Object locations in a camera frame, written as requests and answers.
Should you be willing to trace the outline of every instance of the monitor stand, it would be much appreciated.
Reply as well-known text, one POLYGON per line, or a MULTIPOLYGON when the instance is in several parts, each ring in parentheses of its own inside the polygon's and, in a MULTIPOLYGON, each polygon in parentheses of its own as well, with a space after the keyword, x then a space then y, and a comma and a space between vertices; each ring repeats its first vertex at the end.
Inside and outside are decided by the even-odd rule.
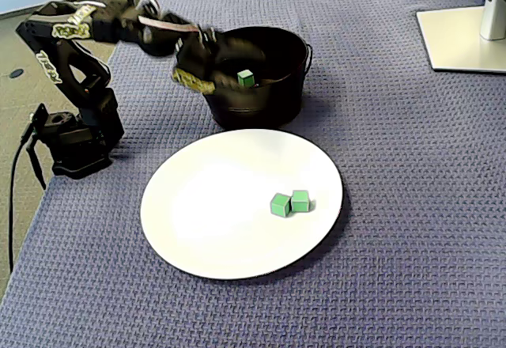
POLYGON ((417 13, 434 70, 506 74, 506 1, 417 13))

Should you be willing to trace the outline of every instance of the yellow label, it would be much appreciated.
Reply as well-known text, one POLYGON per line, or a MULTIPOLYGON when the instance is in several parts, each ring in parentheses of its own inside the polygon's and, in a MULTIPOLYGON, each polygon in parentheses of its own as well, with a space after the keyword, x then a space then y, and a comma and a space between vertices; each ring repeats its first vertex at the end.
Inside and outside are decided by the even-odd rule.
POLYGON ((55 83, 56 85, 60 85, 63 83, 62 79, 60 79, 58 71, 56 71, 55 65, 51 63, 49 57, 47 56, 44 50, 41 50, 39 51, 39 53, 35 54, 35 57, 37 58, 40 65, 44 69, 44 72, 46 73, 47 77, 50 78, 53 83, 55 83))
POLYGON ((79 25, 87 16, 95 12, 96 9, 97 8, 95 6, 82 6, 76 10, 76 13, 70 16, 67 21, 72 24, 79 25))
POLYGON ((90 37, 88 24, 54 24, 51 35, 54 38, 73 40, 74 38, 87 39, 90 37))
POLYGON ((204 95, 210 95, 211 93, 214 93, 214 90, 216 89, 213 82, 198 79, 194 75, 181 69, 174 69, 172 72, 172 79, 181 83, 185 87, 193 89, 194 91, 199 91, 204 95))

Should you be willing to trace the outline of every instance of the blue tablecloth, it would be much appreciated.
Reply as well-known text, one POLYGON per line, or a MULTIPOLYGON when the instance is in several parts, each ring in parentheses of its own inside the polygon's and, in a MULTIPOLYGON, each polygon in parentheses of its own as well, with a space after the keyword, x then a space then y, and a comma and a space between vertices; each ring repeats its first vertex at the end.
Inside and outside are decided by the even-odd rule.
POLYGON ((262 278, 178 271, 142 234, 142 192, 220 131, 173 59, 121 43, 115 163, 54 178, 0 308, 0 346, 506 345, 506 78, 436 73, 415 13, 483 0, 159 0, 222 30, 276 25, 315 50, 285 129, 346 186, 336 228, 262 278))

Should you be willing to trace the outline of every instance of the floor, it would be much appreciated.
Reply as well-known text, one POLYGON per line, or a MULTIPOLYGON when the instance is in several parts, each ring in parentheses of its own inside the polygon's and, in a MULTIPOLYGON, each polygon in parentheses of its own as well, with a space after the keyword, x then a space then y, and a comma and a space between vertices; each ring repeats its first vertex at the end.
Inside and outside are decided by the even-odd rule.
MULTIPOLYGON (((0 127, 4 133, 0 152, 0 298, 9 281, 8 201, 12 160, 20 136, 40 102, 49 112, 72 111, 76 108, 47 79, 32 51, 15 33, 27 15, 0 20, 0 127), (21 68, 25 72, 10 79, 9 74, 21 68)), ((96 57, 107 62, 113 45, 84 41, 96 57)), ((52 177, 52 159, 46 146, 36 148, 46 182, 52 177)), ((33 175, 28 154, 24 151, 18 161, 14 186, 14 255, 17 257, 25 234, 39 206, 43 190, 33 175)))

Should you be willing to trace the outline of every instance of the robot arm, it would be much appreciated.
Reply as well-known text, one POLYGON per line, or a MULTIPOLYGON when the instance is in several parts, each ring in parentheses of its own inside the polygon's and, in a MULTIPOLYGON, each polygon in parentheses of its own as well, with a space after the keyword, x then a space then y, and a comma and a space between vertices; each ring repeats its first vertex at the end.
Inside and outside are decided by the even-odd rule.
POLYGON ((126 2, 49 2, 23 21, 17 33, 48 78, 79 110, 78 115, 48 114, 43 104, 39 106, 28 145, 34 170, 40 171, 34 151, 40 140, 51 151, 54 174, 74 179, 107 167, 109 152, 123 136, 115 94, 108 88, 111 73, 76 40, 113 44, 122 40, 155 56, 172 55, 177 49, 174 79, 202 93, 214 91, 221 62, 265 58, 258 48, 227 40, 212 28, 204 31, 173 13, 161 16, 156 0, 140 9, 126 2), (72 67, 85 75, 83 81, 75 78, 72 67))

